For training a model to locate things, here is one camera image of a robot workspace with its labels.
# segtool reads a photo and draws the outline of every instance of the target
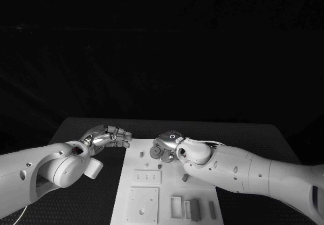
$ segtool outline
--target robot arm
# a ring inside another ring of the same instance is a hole
[[[151,157],[165,163],[178,158],[190,176],[233,193],[278,199],[324,224],[324,165],[269,160],[219,142],[191,140],[177,131],[161,134],[152,144]]]
[[[129,147],[131,133],[99,125],[79,141],[56,143],[0,156],[0,218],[69,187],[82,174],[95,179],[102,163],[92,158],[103,147]]]

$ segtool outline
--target table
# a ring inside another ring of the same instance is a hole
[[[83,133],[100,124],[124,128],[132,133],[134,138],[154,139],[165,131],[177,130],[196,140],[214,140],[250,151],[265,158],[301,164],[276,127],[270,124],[67,118],[49,144],[77,140]],[[108,225],[124,156],[124,148],[105,148],[95,156],[95,159],[103,163],[96,179],[92,180],[82,175],[69,188],[60,188],[47,193],[27,207],[17,225]],[[306,216],[269,197],[236,194],[217,187],[216,191],[224,225],[315,224]],[[3,218],[0,225],[13,225],[21,211],[18,210]]]

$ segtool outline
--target black background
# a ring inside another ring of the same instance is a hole
[[[193,120],[273,124],[324,163],[322,1],[11,1],[0,15],[1,153],[66,117]]]

